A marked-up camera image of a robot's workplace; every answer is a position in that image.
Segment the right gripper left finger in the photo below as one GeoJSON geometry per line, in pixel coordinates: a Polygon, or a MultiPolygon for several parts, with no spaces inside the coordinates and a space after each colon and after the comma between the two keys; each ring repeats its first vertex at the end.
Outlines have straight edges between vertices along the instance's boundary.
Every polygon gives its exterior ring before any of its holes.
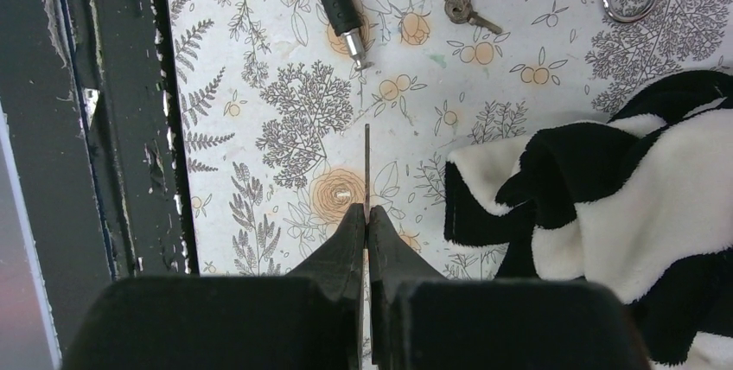
{"type": "Polygon", "coordinates": [[[365,210],[292,271],[130,277],[106,288],[65,369],[356,369],[365,210]]]}

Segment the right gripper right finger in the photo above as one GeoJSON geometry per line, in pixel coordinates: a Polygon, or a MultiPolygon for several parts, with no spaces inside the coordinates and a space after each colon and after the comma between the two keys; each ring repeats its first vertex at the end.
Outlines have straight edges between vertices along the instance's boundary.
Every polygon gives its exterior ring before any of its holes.
{"type": "Polygon", "coordinates": [[[647,369],[610,290],[584,281],[449,280],[382,207],[367,225],[373,363],[380,369],[647,369]]]}

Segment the red cable lock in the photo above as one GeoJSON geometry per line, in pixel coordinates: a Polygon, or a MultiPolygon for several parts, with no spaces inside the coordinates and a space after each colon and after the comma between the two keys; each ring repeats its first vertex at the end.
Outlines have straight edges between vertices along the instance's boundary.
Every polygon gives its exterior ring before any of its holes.
{"type": "Polygon", "coordinates": [[[353,0],[321,0],[328,23],[345,44],[354,68],[361,72],[371,63],[367,61],[361,28],[363,22],[353,0]]]}

